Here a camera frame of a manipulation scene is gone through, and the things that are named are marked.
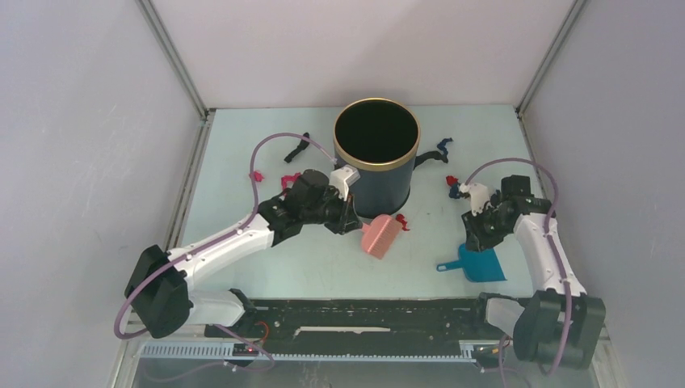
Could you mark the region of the blue dustpan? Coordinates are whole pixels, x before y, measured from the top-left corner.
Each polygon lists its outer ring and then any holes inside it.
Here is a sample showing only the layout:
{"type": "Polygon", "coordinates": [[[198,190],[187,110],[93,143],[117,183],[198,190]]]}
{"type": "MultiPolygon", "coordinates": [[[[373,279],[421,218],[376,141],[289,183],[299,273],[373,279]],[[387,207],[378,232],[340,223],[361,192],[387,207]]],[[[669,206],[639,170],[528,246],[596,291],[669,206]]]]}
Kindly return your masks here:
{"type": "Polygon", "coordinates": [[[465,278],[472,283],[503,282],[506,277],[494,249],[483,252],[469,251],[464,244],[459,245],[455,260],[438,264],[437,272],[462,270],[465,278]]]}

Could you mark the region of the pink hand brush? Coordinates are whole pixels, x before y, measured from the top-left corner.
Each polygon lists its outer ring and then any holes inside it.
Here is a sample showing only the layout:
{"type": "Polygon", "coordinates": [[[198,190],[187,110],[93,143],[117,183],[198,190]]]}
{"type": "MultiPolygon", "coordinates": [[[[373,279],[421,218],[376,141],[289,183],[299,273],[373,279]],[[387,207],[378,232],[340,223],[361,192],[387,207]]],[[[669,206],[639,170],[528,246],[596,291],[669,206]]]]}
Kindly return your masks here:
{"type": "Polygon", "coordinates": [[[382,259],[389,251],[403,225],[388,214],[381,214],[362,226],[362,250],[376,259],[382,259]]]}

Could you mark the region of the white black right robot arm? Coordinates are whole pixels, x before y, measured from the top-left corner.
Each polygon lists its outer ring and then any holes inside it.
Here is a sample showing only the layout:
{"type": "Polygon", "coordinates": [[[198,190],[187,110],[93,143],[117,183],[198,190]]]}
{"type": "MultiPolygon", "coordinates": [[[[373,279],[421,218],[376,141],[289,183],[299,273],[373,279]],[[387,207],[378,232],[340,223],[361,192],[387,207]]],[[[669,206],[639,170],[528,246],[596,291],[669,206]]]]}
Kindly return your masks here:
{"type": "Polygon", "coordinates": [[[471,206],[461,217],[466,249],[483,252],[513,235],[527,262],[534,293],[513,322],[517,358],[587,369],[606,307],[602,299],[589,296],[574,275],[561,246],[552,201],[534,197],[531,180],[524,175],[503,178],[495,191],[463,183],[458,192],[471,206]]]}

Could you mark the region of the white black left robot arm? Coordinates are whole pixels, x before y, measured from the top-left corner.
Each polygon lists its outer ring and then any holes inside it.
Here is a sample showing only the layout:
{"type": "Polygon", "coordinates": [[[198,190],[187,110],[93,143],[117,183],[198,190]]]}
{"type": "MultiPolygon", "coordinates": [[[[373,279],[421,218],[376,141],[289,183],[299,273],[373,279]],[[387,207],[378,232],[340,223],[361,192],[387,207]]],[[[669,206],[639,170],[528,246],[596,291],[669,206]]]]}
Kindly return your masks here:
{"type": "Polygon", "coordinates": [[[234,226],[185,247],[144,249],[124,289],[142,332],[160,339],[185,324],[218,323],[235,336],[249,335],[255,326],[250,300],[238,289],[214,293],[199,285],[238,260],[297,236],[304,226],[324,226],[333,234],[361,229],[350,193],[358,179],[350,165],[329,175],[307,170],[234,226]]]}

